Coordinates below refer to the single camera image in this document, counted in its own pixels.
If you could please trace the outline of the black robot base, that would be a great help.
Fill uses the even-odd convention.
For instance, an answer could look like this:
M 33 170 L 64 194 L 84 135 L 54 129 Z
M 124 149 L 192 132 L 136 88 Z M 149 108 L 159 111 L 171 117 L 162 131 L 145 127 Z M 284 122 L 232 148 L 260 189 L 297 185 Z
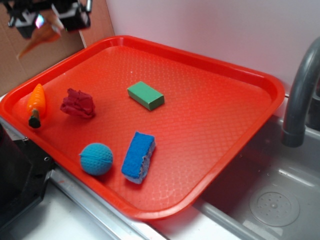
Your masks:
M 0 230 L 44 198 L 53 159 L 32 140 L 12 140 L 0 127 Z

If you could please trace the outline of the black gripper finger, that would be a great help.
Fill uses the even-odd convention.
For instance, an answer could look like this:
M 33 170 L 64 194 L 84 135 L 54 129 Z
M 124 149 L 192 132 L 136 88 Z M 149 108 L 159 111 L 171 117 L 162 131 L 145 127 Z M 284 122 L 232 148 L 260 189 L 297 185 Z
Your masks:
M 88 29 L 91 26 L 91 2 L 53 2 L 52 10 L 67 32 Z
M 39 12 L 29 12 L 25 9 L 22 12 L 10 12 L 9 16 L 8 26 L 16 28 L 24 39 L 30 39 L 33 31 L 37 28 L 36 20 Z

